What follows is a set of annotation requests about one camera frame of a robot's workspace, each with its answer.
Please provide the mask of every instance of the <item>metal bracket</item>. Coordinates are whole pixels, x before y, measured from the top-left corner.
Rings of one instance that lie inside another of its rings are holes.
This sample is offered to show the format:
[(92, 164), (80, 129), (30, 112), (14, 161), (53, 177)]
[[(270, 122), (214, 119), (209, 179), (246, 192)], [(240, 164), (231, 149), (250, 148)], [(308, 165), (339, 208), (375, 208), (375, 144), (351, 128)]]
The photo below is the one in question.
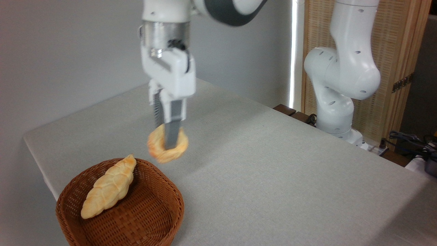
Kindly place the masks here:
[(392, 93), (395, 93), (396, 91), (402, 89), (403, 87), (407, 86), (409, 83), (413, 81), (414, 78), (414, 72), (407, 77), (399, 80), (398, 82), (393, 84), (393, 90)]

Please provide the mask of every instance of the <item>bamboo panel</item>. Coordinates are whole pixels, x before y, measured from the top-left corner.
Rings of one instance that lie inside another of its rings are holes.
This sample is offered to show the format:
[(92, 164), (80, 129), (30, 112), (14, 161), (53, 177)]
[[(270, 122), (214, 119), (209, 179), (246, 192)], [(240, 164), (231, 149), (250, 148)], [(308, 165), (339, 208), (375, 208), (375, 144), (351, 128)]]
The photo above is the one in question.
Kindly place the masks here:
[[(412, 36), (415, 31), (416, 27), (416, 20), (419, 15), (419, 9), (420, 9), (420, 2), (419, 1), (413, 1), (409, 2), (408, 6), (408, 12), (407, 12), (407, 22), (405, 24), (404, 30), (402, 32), (402, 44), (399, 50), (399, 60), (396, 64), (396, 71), (395, 71), (395, 79), (396, 81), (401, 80), (405, 76), (405, 69), (406, 69), (406, 63), (408, 59), (408, 55), (410, 53), (411, 44), (412, 44)], [(404, 97), (403, 91), (399, 90), (394, 93), (394, 95), (391, 95), (390, 99), (390, 107), (387, 111), (387, 118), (385, 121), (384, 126), (384, 133), (383, 136), (388, 136), (388, 133), (393, 129), (393, 125), (395, 124), (396, 115), (398, 114), (400, 108), (399, 108), (399, 101)]]
[[(304, 43), (304, 56), (318, 46), (335, 47), (329, 33), (329, 25), (334, 0), (310, 0), (305, 15), (308, 26), (308, 38)], [(372, 31), (372, 53), (375, 64), (381, 72), (379, 89), (370, 98), (362, 101), (354, 100), (355, 112), (353, 128), (364, 136), (379, 141), (384, 131), (384, 123), (391, 103), (393, 84), (400, 78), (395, 76), (395, 68), (399, 59), (399, 50), (403, 39), (403, 30), (409, 12), (407, 0), (381, 0), (375, 17)], [(316, 113), (314, 90), (306, 74), (302, 107), (306, 114)]]

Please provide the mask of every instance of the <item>black cable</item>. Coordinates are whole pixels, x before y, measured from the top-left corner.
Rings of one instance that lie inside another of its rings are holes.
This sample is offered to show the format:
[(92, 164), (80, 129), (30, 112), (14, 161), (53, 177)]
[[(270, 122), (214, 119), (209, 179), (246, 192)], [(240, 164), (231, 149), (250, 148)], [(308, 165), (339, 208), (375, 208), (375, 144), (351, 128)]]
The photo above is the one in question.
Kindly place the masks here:
[(308, 116), (308, 118), (306, 119), (305, 123), (315, 125), (316, 121), (317, 121), (317, 115), (316, 114), (310, 114)]
[(437, 154), (433, 155), (433, 151), (430, 151), (428, 148), (424, 148), (422, 151), (414, 151), (411, 149), (407, 149), (407, 148), (403, 148), (395, 143), (392, 143), (390, 141), (388, 141), (387, 139), (383, 138), (383, 140), (385, 141), (386, 144), (390, 144), (395, 146), (396, 148), (405, 151), (405, 152), (409, 152), (418, 156), (421, 156), (425, 161), (427, 161), (428, 159), (431, 159), (435, 162), (437, 162)]

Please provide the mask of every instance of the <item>light strip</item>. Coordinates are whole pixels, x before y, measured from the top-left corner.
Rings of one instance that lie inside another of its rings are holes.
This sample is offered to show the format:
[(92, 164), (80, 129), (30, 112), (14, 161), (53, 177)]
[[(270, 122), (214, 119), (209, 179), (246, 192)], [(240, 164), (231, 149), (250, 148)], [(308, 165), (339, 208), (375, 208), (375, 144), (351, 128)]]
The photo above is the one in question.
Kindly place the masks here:
[(295, 67), (296, 67), (296, 50), (297, 50), (297, 26), (298, 26), (298, 8), (297, 0), (291, 1), (291, 70), (290, 70), (290, 101), (288, 106), (294, 107), (295, 102)]

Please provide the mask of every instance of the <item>cable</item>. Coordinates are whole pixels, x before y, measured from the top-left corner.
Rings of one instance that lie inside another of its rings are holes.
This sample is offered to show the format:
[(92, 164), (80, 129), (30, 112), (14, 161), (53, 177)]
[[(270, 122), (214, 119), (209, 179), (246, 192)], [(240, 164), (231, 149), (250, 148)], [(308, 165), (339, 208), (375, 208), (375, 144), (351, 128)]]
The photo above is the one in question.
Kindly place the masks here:
[(389, 138), (390, 139), (401, 139), (401, 140), (407, 141), (407, 142), (409, 142), (409, 143), (411, 143), (411, 144), (413, 144), (415, 146), (421, 147), (421, 148), (427, 147), (427, 148), (431, 148), (431, 149), (437, 150), (436, 147), (431, 146), (431, 145), (427, 144), (424, 141), (421, 141), (414, 134), (405, 134), (405, 133), (402, 133), (402, 132), (390, 131)]
[(429, 148), (424, 147), (424, 149), (422, 151), (415, 151), (415, 150), (411, 150), (411, 149), (407, 149), (407, 148), (401, 147), (401, 146), (399, 146), (399, 145), (397, 145), (395, 143), (392, 143), (392, 142), (388, 141), (385, 138), (383, 138), (383, 140), (384, 140), (384, 142), (386, 144), (393, 145), (393, 146), (395, 146), (396, 148), (398, 148), (398, 149), (400, 149), (402, 151), (406, 151), (406, 152), (409, 152), (409, 153), (421, 156), (422, 159), (424, 159), (425, 161), (427, 161), (428, 159), (431, 159), (431, 160), (437, 162), (437, 154), (433, 154), (434, 151), (431, 151)]

